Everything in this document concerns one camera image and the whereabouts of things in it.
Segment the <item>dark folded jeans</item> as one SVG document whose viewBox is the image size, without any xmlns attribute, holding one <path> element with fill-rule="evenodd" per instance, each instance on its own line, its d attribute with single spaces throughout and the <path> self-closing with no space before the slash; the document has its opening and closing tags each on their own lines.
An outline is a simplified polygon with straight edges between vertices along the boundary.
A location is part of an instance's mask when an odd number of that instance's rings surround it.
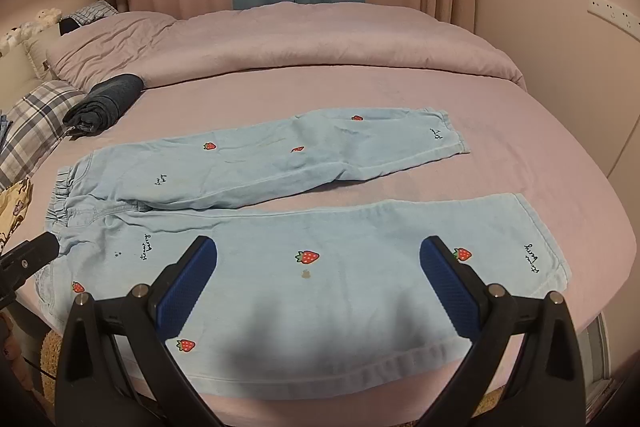
<svg viewBox="0 0 640 427">
<path fill-rule="evenodd" d="M 117 75 L 96 84 L 65 114 L 66 134 L 72 139 L 101 134 L 119 121 L 143 90 L 143 80 L 132 74 Z"/>
</svg>

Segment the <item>blue checked cloth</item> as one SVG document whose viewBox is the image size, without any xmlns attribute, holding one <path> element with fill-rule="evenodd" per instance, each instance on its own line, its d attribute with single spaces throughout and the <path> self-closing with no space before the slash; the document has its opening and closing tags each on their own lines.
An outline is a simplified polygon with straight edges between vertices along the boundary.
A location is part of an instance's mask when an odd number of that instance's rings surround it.
<svg viewBox="0 0 640 427">
<path fill-rule="evenodd" d="M 97 20 L 102 20 L 102 18 L 110 17 L 117 13 L 118 11 L 113 5 L 111 5 L 111 3 L 108 3 L 105 0 L 98 0 L 76 10 L 66 17 L 62 17 L 58 22 L 60 35 L 65 35 L 79 27 L 90 25 Z"/>
</svg>

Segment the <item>white wall socket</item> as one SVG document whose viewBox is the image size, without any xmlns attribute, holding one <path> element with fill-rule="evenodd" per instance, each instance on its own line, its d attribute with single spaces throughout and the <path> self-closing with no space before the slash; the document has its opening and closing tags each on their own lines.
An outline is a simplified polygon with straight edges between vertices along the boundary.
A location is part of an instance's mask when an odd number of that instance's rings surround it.
<svg viewBox="0 0 640 427">
<path fill-rule="evenodd" d="M 608 0 L 588 0 L 588 12 L 639 38 L 639 17 Z"/>
</svg>

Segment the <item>pink bed with sheet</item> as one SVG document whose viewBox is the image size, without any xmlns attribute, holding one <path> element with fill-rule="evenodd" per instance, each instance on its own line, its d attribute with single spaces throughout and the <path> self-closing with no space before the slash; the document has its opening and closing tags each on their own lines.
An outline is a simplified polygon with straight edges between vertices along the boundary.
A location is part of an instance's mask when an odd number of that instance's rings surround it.
<svg viewBox="0 0 640 427">
<path fill-rule="evenodd" d="M 586 326 L 637 246 L 610 182 L 503 79 L 363 67 L 152 89 L 62 142 L 17 239 L 61 254 L 23 303 L 62 329 L 77 289 L 116 297 L 199 235 L 218 265 L 169 351 L 238 426 L 419 416 L 469 349 L 419 267 L 424 237 L 516 295 L 567 295 Z"/>
</svg>

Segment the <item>cream striped pillow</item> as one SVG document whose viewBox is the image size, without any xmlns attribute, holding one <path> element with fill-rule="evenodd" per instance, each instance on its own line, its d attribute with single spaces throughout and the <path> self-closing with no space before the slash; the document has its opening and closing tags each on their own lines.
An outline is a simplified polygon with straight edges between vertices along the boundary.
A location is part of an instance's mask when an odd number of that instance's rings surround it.
<svg viewBox="0 0 640 427">
<path fill-rule="evenodd" d="M 48 60 L 47 50 L 61 38 L 58 26 L 49 27 L 38 35 L 23 42 L 30 64 L 39 80 L 49 81 L 54 78 Z"/>
</svg>

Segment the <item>pink duvet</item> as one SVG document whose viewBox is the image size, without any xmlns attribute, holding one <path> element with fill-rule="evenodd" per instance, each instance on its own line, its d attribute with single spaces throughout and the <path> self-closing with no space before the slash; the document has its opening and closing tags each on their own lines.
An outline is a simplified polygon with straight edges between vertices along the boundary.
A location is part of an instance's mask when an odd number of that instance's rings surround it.
<svg viewBox="0 0 640 427">
<path fill-rule="evenodd" d="M 119 74 L 145 87 L 292 66 L 433 69 L 525 84 L 505 53 L 423 12 L 367 3 L 279 2 L 177 20 L 160 12 L 101 18 L 47 50 L 53 74 L 81 91 Z"/>
</svg>

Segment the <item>light blue strawberry pants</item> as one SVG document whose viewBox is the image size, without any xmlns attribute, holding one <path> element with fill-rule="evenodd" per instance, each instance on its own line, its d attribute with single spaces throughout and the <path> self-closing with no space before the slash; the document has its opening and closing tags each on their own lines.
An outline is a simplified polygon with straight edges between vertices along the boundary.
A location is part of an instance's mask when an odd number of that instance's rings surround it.
<svg viewBox="0 0 640 427">
<path fill-rule="evenodd" d="M 322 399 L 438 369 L 465 355 L 420 267 L 436 235 L 487 283 L 562 291 L 562 251 L 518 194 L 274 211 L 269 199 L 439 165 L 468 146 L 447 114 L 332 108 L 255 126 L 102 148 L 58 172 L 46 227 L 58 257 L 36 276 L 66 323 L 74 296 L 154 281 L 194 239 L 217 266 L 168 341 L 209 395 Z"/>
</svg>

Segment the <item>white plush toy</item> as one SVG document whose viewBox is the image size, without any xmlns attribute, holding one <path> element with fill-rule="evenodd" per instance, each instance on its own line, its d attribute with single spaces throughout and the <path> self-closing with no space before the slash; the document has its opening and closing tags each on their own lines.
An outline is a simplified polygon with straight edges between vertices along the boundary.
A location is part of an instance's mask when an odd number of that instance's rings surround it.
<svg viewBox="0 0 640 427">
<path fill-rule="evenodd" d="M 20 43 L 43 32 L 45 29 L 56 25 L 62 18 L 60 9 L 44 9 L 36 14 L 33 20 L 22 23 L 20 26 L 12 28 L 1 37 L 0 53 L 2 56 L 8 55 Z"/>
</svg>

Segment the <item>plaid pillow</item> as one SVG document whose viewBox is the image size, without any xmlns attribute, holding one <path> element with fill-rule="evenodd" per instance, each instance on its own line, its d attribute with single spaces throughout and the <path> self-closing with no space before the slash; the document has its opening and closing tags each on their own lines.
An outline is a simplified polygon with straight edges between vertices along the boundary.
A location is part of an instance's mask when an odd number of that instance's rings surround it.
<svg viewBox="0 0 640 427">
<path fill-rule="evenodd" d="M 64 138 L 64 116 L 85 93 L 62 80 L 41 83 L 9 111 L 9 127 L 1 149 L 1 188 L 34 174 Z"/>
</svg>

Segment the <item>yellow cartoon garment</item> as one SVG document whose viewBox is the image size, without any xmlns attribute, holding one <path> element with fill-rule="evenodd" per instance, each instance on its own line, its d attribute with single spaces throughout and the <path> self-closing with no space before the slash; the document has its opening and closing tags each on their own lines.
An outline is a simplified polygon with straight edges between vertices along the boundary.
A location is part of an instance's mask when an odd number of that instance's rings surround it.
<svg viewBox="0 0 640 427">
<path fill-rule="evenodd" d="M 0 193 L 0 251 L 24 221 L 32 201 L 32 180 L 25 178 Z"/>
</svg>

